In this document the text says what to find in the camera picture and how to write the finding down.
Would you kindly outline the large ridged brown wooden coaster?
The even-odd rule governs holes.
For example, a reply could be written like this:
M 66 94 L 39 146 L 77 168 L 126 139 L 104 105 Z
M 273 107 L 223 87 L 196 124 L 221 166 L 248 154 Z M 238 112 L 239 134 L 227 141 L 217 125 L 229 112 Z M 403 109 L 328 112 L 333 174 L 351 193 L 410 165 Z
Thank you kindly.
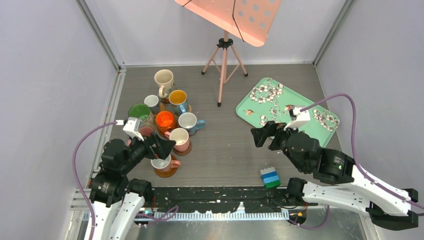
M 160 136 L 164 137 L 164 138 L 169 138 L 169 136 L 171 134 L 171 130 L 168 130 L 168 129 L 158 129 L 157 130 L 157 133 Z

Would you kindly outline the peach mug white inside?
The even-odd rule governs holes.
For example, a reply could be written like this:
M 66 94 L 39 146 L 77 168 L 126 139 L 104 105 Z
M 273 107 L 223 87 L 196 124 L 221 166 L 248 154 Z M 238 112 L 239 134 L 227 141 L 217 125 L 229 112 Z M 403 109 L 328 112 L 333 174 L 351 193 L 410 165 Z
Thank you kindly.
M 181 162 L 177 160 L 172 154 L 166 158 L 151 159 L 150 163 L 152 167 L 159 172 L 167 173 L 173 169 L 177 169 L 181 166 Z

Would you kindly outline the pink white inside mug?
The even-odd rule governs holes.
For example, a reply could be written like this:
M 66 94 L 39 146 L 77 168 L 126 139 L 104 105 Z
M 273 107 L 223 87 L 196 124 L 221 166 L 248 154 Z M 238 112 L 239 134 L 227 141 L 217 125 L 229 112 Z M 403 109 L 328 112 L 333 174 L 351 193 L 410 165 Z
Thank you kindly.
M 175 141 L 176 144 L 174 149 L 179 152 L 185 152 L 189 149 L 190 146 L 190 136 L 187 130 L 184 128 L 175 128 L 171 131 L 166 131 L 164 135 L 172 141 Z

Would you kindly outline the pink inside floral mug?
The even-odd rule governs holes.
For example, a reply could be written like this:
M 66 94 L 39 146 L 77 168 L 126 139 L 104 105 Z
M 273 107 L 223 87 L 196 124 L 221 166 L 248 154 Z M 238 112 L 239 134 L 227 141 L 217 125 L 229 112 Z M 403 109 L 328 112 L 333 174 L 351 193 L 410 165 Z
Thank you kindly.
M 151 135 L 151 133 L 154 133 L 155 132 L 155 130 L 152 127 L 150 127 L 150 126 L 142 126 L 139 129 L 139 132 L 141 133 L 142 136 L 149 137 Z M 129 139 L 127 141 L 127 145 L 128 146 L 131 144 L 132 139 L 133 139 L 132 137 L 129 137 Z

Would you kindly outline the orange mug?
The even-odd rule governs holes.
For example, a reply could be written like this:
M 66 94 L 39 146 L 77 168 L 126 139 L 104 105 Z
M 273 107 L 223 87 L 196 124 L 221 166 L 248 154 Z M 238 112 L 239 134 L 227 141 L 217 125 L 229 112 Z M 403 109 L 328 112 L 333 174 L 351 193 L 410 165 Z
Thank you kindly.
M 178 128 L 178 121 L 175 119 L 175 116 L 170 111 L 159 112 L 155 117 L 155 123 L 158 129 L 165 130 L 174 130 Z

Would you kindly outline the white inside teal mug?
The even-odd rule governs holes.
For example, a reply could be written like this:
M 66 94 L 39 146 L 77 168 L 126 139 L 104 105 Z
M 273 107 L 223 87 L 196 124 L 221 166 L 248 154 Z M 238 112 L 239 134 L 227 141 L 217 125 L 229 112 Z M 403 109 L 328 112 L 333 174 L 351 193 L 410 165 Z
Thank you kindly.
M 178 118 L 178 124 L 185 129 L 190 136 L 194 136 L 196 132 L 206 125 L 205 120 L 198 120 L 196 115 L 191 112 L 185 112 Z

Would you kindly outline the green inside cream mug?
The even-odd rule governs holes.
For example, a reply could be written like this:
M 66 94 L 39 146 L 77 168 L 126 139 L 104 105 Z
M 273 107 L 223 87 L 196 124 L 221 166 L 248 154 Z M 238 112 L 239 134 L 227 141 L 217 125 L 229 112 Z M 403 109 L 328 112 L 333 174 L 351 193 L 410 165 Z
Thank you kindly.
M 156 128 L 155 117 L 150 108 L 144 103 L 133 105 L 128 111 L 128 117 L 138 118 L 140 120 L 140 127 Z

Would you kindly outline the light plain wooden coaster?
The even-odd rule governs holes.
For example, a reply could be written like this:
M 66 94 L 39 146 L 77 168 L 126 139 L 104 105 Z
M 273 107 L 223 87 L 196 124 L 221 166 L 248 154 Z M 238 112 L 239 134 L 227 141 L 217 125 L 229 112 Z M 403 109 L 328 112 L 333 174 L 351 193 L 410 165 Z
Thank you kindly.
M 166 110 L 166 106 L 164 105 L 164 103 L 163 102 L 160 102 L 159 103 L 159 112 L 161 113 L 161 112 L 163 112 L 163 111 L 165 111 Z

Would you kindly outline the small blue patterned mug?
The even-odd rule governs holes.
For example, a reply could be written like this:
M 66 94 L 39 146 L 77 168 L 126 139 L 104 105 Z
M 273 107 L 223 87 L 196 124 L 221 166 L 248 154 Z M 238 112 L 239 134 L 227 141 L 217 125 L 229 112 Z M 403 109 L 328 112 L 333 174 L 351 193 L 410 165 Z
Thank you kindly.
M 148 95 L 144 99 L 144 104 L 149 107 L 153 115 L 157 115 L 161 111 L 160 103 L 160 98 L 154 94 Z

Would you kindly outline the yellow inside blue mug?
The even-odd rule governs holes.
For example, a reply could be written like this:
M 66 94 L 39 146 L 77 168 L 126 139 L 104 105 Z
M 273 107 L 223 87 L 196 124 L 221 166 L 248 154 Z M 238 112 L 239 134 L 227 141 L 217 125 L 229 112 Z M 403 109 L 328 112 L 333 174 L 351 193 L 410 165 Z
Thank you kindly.
M 176 117 L 179 118 L 182 114 L 191 112 L 185 91 L 174 90 L 170 93 L 168 99 L 171 103 L 171 111 Z

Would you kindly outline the cream shell pattern mug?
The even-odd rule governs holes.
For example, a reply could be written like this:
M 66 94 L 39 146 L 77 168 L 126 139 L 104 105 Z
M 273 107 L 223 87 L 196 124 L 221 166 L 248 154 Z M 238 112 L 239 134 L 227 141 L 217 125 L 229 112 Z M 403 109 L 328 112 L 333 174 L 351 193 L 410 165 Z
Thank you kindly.
M 154 81 L 158 85 L 158 95 L 162 99 L 168 99 L 169 95 L 177 88 L 175 86 L 174 74 L 169 69 L 161 69 L 154 75 Z

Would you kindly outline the dark walnut coaster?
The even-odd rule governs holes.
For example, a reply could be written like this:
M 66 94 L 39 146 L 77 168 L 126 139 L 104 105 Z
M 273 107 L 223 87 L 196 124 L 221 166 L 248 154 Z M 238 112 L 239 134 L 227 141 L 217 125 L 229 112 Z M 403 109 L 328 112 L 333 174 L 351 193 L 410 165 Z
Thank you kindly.
M 189 154 L 192 150 L 192 145 L 189 145 L 188 148 L 185 151 L 179 151 L 176 148 L 173 148 L 173 152 L 178 156 L 186 156 Z

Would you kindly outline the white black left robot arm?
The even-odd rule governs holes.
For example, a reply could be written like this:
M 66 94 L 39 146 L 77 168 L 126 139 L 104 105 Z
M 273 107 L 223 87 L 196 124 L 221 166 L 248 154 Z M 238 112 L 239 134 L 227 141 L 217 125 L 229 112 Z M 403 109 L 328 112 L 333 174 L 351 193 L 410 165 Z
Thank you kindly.
M 141 160 L 159 160 L 171 154 L 176 141 L 163 139 L 156 133 L 138 139 L 130 145 L 112 139 L 103 147 L 100 171 L 90 182 L 86 198 L 90 209 L 86 240 L 123 240 L 141 207 L 154 199 L 151 182 L 134 178 L 128 173 Z

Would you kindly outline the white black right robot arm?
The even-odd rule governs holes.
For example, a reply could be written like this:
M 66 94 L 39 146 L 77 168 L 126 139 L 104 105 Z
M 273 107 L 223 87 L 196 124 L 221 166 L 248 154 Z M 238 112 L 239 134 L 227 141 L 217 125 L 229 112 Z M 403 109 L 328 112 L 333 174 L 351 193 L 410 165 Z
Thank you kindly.
M 257 148 L 262 147 L 267 138 L 273 138 L 269 150 L 281 150 L 299 172 L 311 174 L 321 183 L 290 178 L 285 198 L 291 205 L 317 203 L 343 208 L 369 217 L 374 225 L 391 231 L 419 226 L 419 215 L 411 208 L 418 201 L 415 189 L 385 184 L 391 192 L 384 191 L 377 179 L 369 180 L 360 172 L 352 157 L 321 147 L 317 139 L 287 127 L 286 123 L 269 121 L 250 132 Z

